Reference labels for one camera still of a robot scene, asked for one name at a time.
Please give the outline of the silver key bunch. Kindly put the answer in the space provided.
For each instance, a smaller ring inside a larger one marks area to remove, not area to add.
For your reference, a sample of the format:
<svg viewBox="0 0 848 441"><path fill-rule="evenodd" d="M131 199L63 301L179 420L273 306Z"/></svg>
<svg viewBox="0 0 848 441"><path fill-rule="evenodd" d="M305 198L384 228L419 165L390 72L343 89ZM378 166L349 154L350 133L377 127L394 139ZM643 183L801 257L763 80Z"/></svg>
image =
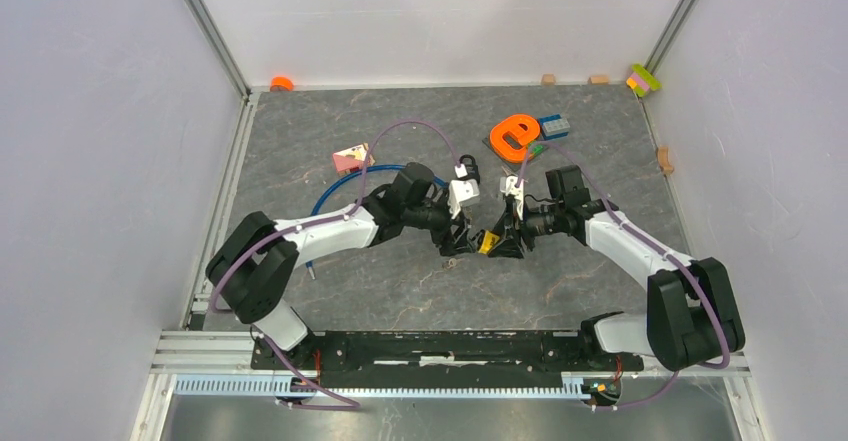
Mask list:
<svg viewBox="0 0 848 441"><path fill-rule="evenodd" d="M459 261L455 258L450 258L443 263L443 268L445 270L454 269L458 265Z"/></svg>

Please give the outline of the yellow padlock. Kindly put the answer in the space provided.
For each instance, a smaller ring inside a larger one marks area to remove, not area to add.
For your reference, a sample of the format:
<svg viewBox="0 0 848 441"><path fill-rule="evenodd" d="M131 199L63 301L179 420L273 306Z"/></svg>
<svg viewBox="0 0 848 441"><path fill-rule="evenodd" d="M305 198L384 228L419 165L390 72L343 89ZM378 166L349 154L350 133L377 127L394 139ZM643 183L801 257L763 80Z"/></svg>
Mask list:
<svg viewBox="0 0 848 441"><path fill-rule="evenodd" d="M478 253L488 255L500 240L501 237L491 231L481 231L478 236Z"/></svg>

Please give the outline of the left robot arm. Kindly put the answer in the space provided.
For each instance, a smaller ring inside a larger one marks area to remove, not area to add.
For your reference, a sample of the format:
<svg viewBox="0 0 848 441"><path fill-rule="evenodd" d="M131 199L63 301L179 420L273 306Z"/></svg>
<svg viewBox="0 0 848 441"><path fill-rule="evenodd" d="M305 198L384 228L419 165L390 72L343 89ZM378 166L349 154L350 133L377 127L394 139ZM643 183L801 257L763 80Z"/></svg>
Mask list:
<svg viewBox="0 0 848 441"><path fill-rule="evenodd" d="M209 308L217 309L223 300L241 323L276 344L276 355L288 367L306 366L314 342L284 299L293 271L337 252L380 245L405 228L429 232L442 256L475 252L462 210L479 199L476 160L462 156L455 173L455 179L438 186L429 168L410 162L392 183L334 212L295 220L272 220L261 211L247 215L205 269L214 286Z"/></svg>

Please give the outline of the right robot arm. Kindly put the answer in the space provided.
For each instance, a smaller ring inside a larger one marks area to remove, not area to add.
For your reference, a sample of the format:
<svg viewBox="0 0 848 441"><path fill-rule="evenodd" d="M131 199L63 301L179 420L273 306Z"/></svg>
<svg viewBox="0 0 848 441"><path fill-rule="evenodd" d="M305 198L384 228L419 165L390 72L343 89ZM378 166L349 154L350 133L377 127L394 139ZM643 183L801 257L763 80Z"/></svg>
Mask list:
<svg viewBox="0 0 848 441"><path fill-rule="evenodd" d="M646 293L642 314L613 312L581 323L580 361L602 369L617 354L655 358L670 371L700 365L723 369L745 344L745 333L726 267L713 257L695 259L661 243L612 202L594 199L576 165L549 170L550 197L527 206L515 175L501 180L505 210L481 235L480 252L521 259L538 238L567 235L602 254Z"/></svg>

